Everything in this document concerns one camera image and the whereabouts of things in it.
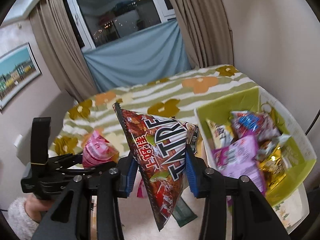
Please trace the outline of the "left hand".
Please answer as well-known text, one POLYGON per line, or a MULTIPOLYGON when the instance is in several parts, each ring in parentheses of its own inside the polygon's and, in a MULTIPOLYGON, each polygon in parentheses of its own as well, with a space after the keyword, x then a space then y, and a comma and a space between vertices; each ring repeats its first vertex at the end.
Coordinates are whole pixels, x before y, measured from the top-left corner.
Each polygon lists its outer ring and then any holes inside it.
POLYGON ((27 215, 37 223, 42 219, 41 213, 48 211, 54 204, 53 200, 42 200, 30 194, 25 201, 24 207, 27 215))

